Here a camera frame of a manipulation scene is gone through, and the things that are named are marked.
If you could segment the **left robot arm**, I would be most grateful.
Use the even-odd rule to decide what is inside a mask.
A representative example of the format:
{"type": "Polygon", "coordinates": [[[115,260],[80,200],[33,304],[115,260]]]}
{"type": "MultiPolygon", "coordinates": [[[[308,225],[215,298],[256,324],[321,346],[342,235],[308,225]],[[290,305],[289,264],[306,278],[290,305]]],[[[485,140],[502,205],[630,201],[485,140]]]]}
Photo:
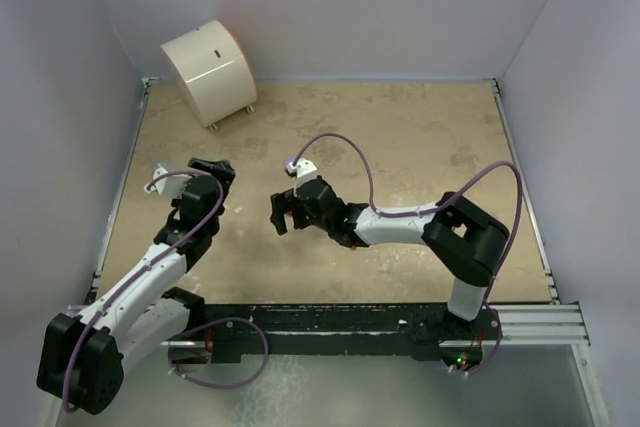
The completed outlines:
{"type": "Polygon", "coordinates": [[[192,158],[185,170],[154,168],[144,191],[170,198],[171,211],[145,254],[106,294],[74,315],[56,315],[46,327],[36,384],[59,398],[64,412],[102,412],[135,352],[165,336],[202,334],[202,310],[162,295],[211,247],[235,177],[227,159],[192,158]]]}

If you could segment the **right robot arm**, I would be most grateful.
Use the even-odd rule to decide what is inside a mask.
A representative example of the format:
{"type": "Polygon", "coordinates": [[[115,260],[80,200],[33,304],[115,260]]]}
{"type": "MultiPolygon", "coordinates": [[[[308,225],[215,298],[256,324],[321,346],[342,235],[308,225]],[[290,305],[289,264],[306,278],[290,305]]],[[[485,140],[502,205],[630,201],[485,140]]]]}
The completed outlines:
{"type": "Polygon", "coordinates": [[[470,200],[447,192],[426,206],[426,214],[403,216],[396,208],[375,211],[367,203],[346,203],[317,177],[272,194],[270,202],[270,222],[280,235],[287,232],[289,215],[294,228],[316,227],[350,249],[381,244],[429,248],[454,277],[444,316],[446,330],[467,338],[479,328],[479,311],[510,246],[510,232],[470,200]]]}

